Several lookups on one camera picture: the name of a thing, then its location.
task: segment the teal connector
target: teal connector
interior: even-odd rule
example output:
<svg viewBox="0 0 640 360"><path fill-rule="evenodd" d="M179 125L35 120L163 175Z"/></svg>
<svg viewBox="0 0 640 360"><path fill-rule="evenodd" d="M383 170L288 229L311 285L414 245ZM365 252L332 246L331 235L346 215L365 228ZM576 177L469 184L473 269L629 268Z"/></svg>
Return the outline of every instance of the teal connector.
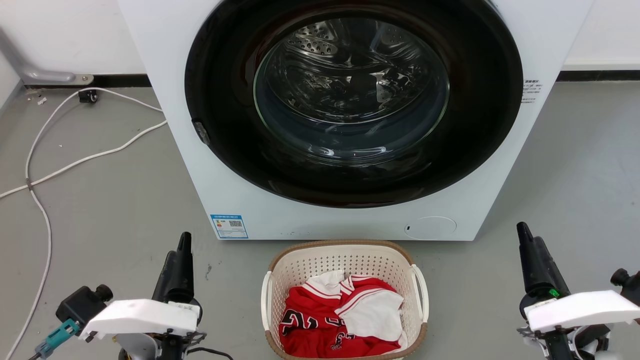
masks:
<svg viewBox="0 0 640 360"><path fill-rule="evenodd" d="M48 358L53 353L53 350L56 350L58 346L69 340L78 331L80 331L80 326L73 320L68 319L56 330L53 330L53 332L36 347L36 354L40 354L40 359Z"/></svg>

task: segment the floor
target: floor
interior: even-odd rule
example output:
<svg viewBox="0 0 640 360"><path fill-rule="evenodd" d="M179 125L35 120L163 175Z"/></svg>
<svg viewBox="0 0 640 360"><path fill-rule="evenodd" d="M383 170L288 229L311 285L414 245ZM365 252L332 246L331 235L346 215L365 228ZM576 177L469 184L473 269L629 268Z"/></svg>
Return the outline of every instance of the floor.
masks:
<svg viewBox="0 0 640 360"><path fill-rule="evenodd" d="M157 104L151 89L118 89ZM24 184L31 142L70 93L20 95L0 118L0 192ZM431 305L428 337L410 359L541 359L516 333L523 295L515 224L544 237L573 292L612 288L619 267L640 270L640 83L559 83L547 101L483 228L470 243L402 241L422 269ZM118 147L163 116L101 94L66 106L44 134L33 179ZM216 240L167 127L126 150L36 187L49 212L53 261L31 326L14 359L26 359L59 325L54 312L78 287L104 283L117 298L150 297L180 233L195 239L196 297L208 347L236 360L276 359L260 324L262 278L289 241ZM0 200L0 353L13 343L35 296L46 227L27 191ZM640 328L617 325L612 349L640 353ZM53 359L115 359L109 340L69 341ZM194 354L190 359L210 359Z"/></svg>

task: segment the blue and white sticker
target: blue and white sticker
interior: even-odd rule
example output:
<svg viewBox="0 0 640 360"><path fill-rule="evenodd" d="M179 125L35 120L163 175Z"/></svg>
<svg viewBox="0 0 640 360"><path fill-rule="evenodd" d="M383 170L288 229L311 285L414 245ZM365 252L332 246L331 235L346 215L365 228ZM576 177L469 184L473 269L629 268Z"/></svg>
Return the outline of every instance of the blue and white sticker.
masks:
<svg viewBox="0 0 640 360"><path fill-rule="evenodd" d="M248 239L244 221L240 215L215 215L211 214L213 227L218 233L219 239Z"/></svg>

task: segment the black baseboard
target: black baseboard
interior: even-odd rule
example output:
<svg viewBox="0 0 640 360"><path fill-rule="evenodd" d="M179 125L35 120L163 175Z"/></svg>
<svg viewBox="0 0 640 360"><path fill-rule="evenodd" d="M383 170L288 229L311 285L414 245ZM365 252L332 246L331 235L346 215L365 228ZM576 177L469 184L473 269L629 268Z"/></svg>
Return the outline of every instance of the black baseboard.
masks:
<svg viewBox="0 0 640 360"><path fill-rule="evenodd" d="M640 70L561 71L556 81L638 81Z"/></svg>
<svg viewBox="0 0 640 360"><path fill-rule="evenodd" d="M556 81L639 81L640 70L587 70L561 71ZM151 82L146 74L95 75L93 83L86 86L41 85L31 88L150 88Z"/></svg>

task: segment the white cable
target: white cable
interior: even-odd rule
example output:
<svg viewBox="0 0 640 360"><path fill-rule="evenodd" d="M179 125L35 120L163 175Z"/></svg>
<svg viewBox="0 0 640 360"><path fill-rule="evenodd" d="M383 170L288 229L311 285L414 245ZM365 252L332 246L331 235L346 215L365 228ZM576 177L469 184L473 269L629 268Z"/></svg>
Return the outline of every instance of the white cable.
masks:
<svg viewBox="0 0 640 360"><path fill-rule="evenodd" d="M160 111L162 112L162 109L156 108L154 106L151 106L149 104L145 104L144 102L141 102L140 100L137 99L133 99L132 97L128 97L122 94L118 94L117 92L113 92L111 90L106 90L103 88L84 88L82 90L78 90L76 92L74 92L73 94L71 94L69 97L67 97L60 105L58 105L58 107L53 111L53 113L51 114L51 116L49 117L49 119L47 119L47 121L44 123L44 125L42 126L42 128L40 129L40 132L38 133L38 136L36 136L35 140L33 141L33 145L31 145L31 150L29 150L29 155L27 156L27 162L25 164L24 167L24 175L25 177L28 179L29 178L29 163L31 162L31 156L33 155L33 150L36 147L36 144L38 143L39 139L40 139L40 135L42 135L42 132L44 131L44 129L47 127L47 125L49 124L49 122L51 121L51 119L53 119L53 116L55 116L55 114L58 112L58 110L60 110L60 108L69 100L71 100L74 96L76 96L79 92L81 91L85 91L85 90L100 90L100 91L104 91L104 92L108 92L110 94L113 95L117 95L120 97L123 97L125 99L131 100L131 101L135 101L138 104L144 105L148 108L152 108L153 110L156 111ZM43 178L41 178L40 180L37 181L33 181L31 183L31 185L37 185L40 184L58 174L62 174L63 172L69 170L70 168L79 165L81 163L84 163L85 161L91 160L91 159L95 159L98 158L100 156L104 156L104 155L108 155L108 154L113 154L114 152L118 152L121 151L122 149L126 148L127 146L131 145L134 141L136 141L139 137L143 136L144 134L153 131L163 125L166 124L166 120L161 122L158 125L152 126L144 131L142 131L141 133L137 134L136 136L134 136L131 140L129 140L128 142L126 142L123 146L118 147L116 149L112 149L112 150L108 150L108 151L104 151L104 152L100 152L99 154L94 154L91 156L87 156L84 159L80 159L74 163L71 163L69 165L67 165L66 167L61 168L60 170L51 173ZM19 188L15 188L13 190L9 190L7 192L4 192L2 194L0 194L0 199L2 199L3 197L13 194L15 192L18 192L20 190L26 189L28 186L27 185L23 185L20 186ZM27 321L24 323L24 326L22 327L22 330L20 331L20 334L18 335L18 338L15 340L15 343L13 343L13 346L11 347L11 350L9 350L9 353L7 354L5 360L9 360L11 359L11 356L13 355L13 353L15 352L15 349L18 347L18 345L20 344L20 341L22 340L22 337L24 336L24 333L27 331L27 327L29 327L29 323L31 322L31 318L33 317L33 314L35 313L36 307L38 305L38 302L40 301L40 296L42 295L42 290L44 289L44 283L47 280L47 276L49 275L49 266L51 265L51 247L52 247L52 241L51 241L51 224L49 223L49 217L47 216L47 212L45 211L44 207L42 207L42 204L40 203L40 201L38 201L38 197L36 196L35 192L33 192L33 188L30 189L31 192L31 196L33 196L33 200L36 202L36 204L38 205L38 207L40 208L40 211L42 212L42 215L44 216L44 220L47 223L47 244L48 244L48 249L47 249L47 262L45 264L45 268L44 268L44 273L42 274L42 280L40 281L40 287L38 288L38 292L36 293L36 298L33 301L33 305L31 306L31 311L29 312L29 315L27 316Z"/></svg>

